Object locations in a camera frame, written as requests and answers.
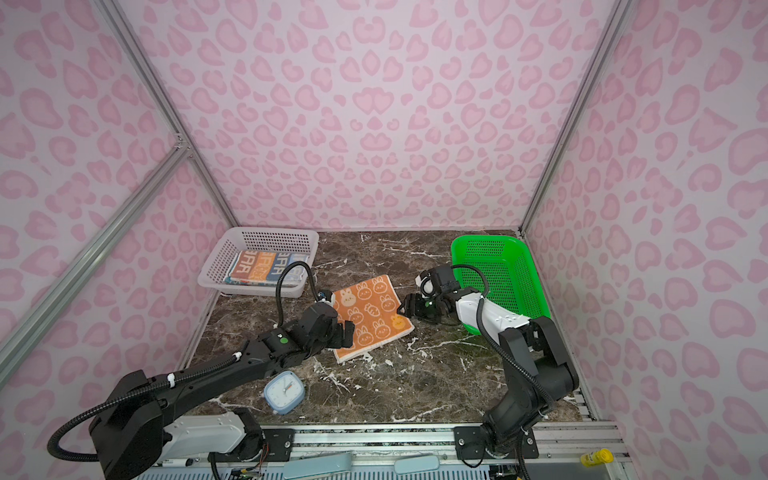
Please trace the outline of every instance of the black cable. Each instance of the black cable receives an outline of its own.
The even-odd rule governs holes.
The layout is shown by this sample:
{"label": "black cable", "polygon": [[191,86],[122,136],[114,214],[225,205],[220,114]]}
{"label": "black cable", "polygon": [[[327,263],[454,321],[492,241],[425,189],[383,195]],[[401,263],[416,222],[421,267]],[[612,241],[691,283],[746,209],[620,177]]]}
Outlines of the black cable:
{"label": "black cable", "polygon": [[219,468],[216,466],[216,453],[211,452],[208,454],[208,462],[210,463],[210,471],[214,474],[214,480],[221,480]]}
{"label": "black cable", "polygon": [[[201,376],[209,375],[213,372],[216,372],[217,370],[221,370],[222,368],[232,365],[238,359],[239,359],[239,356],[232,355],[232,358],[227,359],[224,362],[219,362],[214,366],[210,366],[198,372],[181,374],[179,376],[176,376],[174,374],[174,376],[176,377],[174,379],[174,382],[175,384],[179,384],[182,382],[189,382],[191,380],[200,378]],[[96,415],[103,412],[104,410],[109,410],[112,407],[117,406],[127,400],[135,399],[137,397],[147,395],[148,393],[156,392],[157,390],[162,390],[167,388],[170,388],[170,381],[168,381],[167,379],[159,380],[151,385],[147,385],[135,390],[131,390],[128,393],[125,393],[121,396],[113,398],[112,400],[107,400],[106,402],[101,403],[100,405],[96,405],[92,409],[82,412],[80,415],[74,417],[69,422],[66,422],[64,425],[61,426],[61,428],[59,428],[59,430],[56,430],[54,434],[51,435],[51,438],[48,440],[48,453],[50,453],[55,458],[59,458],[60,460],[66,460],[68,462],[98,462],[98,456],[95,453],[70,452],[69,450],[63,449],[59,445],[59,442],[61,441],[62,438],[64,438],[64,435],[67,435],[67,433],[69,433],[69,431],[72,430],[74,427],[80,425],[82,422],[85,422],[86,420],[92,417],[95,417]]]}
{"label": "black cable", "polygon": [[523,480],[531,480],[528,469],[525,467],[525,459],[523,458],[523,442],[525,442],[525,436],[520,435],[520,442],[518,442],[515,448],[515,457],[518,460],[518,477],[521,476]]}
{"label": "black cable", "polygon": [[[431,296],[431,294],[430,294],[430,293],[427,293],[427,292],[426,292],[426,290],[424,290],[424,285],[426,285],[426,284],[427,284],[427,282],[429,282],[429,277],[428,277],[428,276],[425,276],[425,277],[424,277],[424,279],[422,280],[422,284],[421,284],[421,285],[419,285],[419,292],[420,292],[420,293],[421,293],[423,296]],[[434,292],[435,292],[435,286],[433,285],[433,286],[432,286],[432,293],[434,293]]]}
{"label": "black cable", "polygon": [[477,468],[477,467],[479,467],[480,465],[482,465],[483,460],[485,460],[485,445],[481,444],[481,447],[482,447],[482,450],[481,450],[481,453],[480,453],[480,460],[477,463],[475,463],[474,465],[468,464],[467,461],[464,460],[464,455],[462,455],[462,457],[459,460],[461,460],[462,463],[464,465],[467,465],[469,468]]}
{"label": "black cable", "polygon": [[315,301],[318,300],[317,288],[315,287],[315,277],[312,276],[312,267],[301,261],[293,262],[289,266],[286,266],[286,269],[283,270],[280,278],[277,279],[277,285],[275,285],[275,301],[277,302],[277,326],[283,326],[283,299],[280,298],[280,291],[283,289],[283,281],[285,280],[286,275],[288,275],[288,272],[297,266],[303,266],[304,270],[306,270],[306,275],[309,277],[310,281],[310,288],[312,289],[312,298]]}
{"label": "black cable", "polygon": [[467,268],[475,273],[477,273],[480,276],[480,280],[482,280],[483,283],[483,292],[480,296],[480,300],[478,301],[478,310],[477,310],[477,324],[478,329],[480,330],[480,333],[482,334],[483,338],[486,342],[493,348],[493,350],[498,353],[502,358],[515,367],[515,369],[520,372],[520,375],[530,383],[534,390],[544,399],[544,401],[547,403],[547,411],[554,409],[554,399],[552,398],[552,395],[550,395],[549,392],[547,392],[547,389],[544,388],[544,386],[534,377],[531,375],[531,373],[525,369],[522,365],[517,363],[515,359],[507,353],[494,339],[491,337],[491,335],[488,333],[488,330],[485,329],[485,325],[482,321],[482,307],[485,305],[485,296],[488,295],[488,292],[491,289],[491,286],[488,284],[488,279],[485,278],[485,275],[483,275],[483,272],[481,272],[477,267],[472,265],[466,265],[466,264],[459,264],[459,265],[451,265],[452,269],[456,268]]}

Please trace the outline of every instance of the pink wallpaper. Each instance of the pink wallpaper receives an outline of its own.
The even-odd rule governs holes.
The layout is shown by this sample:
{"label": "pink wallpaper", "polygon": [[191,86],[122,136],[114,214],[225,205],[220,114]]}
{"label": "pink wallpaper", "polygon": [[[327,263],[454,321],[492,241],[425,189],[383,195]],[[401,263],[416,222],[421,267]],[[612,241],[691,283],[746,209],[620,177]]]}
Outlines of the pink wallpaper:
{"label": "pink wallpaper", "polygon": [[529,235],[648,480],[768,477],[768,2],[640,3]]}
{"label": "pink wallpaper", "polygon": [[613,0],[121,2],[243,224],[516,226]]}
{"label": "pink wallpaper", "polygon": [[[103,478],[98,465],[54,461],[48,437],[103,402],[126,373],[180,366],[212,293],[197,285],[197,274],[225,230],[183,164],[0,391],[1,477]],[[62,445],[92,452],[87,424]]]}
{"label": "pink wallpaper", "polygon": [[1,343],[170,139],[88,0],[5,0],[0,42]]}

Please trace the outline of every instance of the bunny pattern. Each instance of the bunny pattern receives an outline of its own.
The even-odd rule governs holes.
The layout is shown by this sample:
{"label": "bunny pattern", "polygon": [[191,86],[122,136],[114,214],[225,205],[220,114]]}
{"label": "bunny pattern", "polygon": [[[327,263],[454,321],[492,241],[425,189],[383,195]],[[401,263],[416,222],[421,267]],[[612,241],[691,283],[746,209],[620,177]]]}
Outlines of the bunny pattern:
{"label": "bunny pattern", "polygon": [[399,299],[387,275],[338,290],[334,292],[334,297],[333,306],[339,312],[339,320],[355,324],[353,346],[333,351],[339,362],[362,355],[413,331],[411,321],[395,313]]}

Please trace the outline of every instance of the clock face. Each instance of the clock face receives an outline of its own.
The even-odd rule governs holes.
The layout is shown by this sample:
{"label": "clock face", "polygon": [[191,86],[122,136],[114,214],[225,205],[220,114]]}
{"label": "clock face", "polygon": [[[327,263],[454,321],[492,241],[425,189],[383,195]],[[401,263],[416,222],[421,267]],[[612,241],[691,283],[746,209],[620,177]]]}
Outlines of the clock face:
{"label": "clock face", "polygon": [[282,375],[268,385],[266,397],[272,407],[282,409],[290,405],[302,393],[303,386],[295,375]]}

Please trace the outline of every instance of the white basket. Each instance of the white basket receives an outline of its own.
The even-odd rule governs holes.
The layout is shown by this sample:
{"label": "white basket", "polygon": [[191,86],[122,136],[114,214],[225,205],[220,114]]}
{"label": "white basket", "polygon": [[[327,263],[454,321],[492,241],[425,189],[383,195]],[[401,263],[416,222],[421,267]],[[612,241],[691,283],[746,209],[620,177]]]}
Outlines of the white basket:
{"label": "white basket", "polygon": [[[227,270],[235,255],[242,250],[262,250],[273,252],[306,253],[310,256],[307,263],[312,266],[317,253],[319,236],[312,230],[293,230],[290,228],[230,228],[219,239],[214,251],[205,260],[197,283],[206,288],[215,288],[223,293],[235,295],[275,296],[274,286],[230,285],[224,282]],[[304,291],[306,275],[300,285],[284,286],[280,296],[299,298]]]}

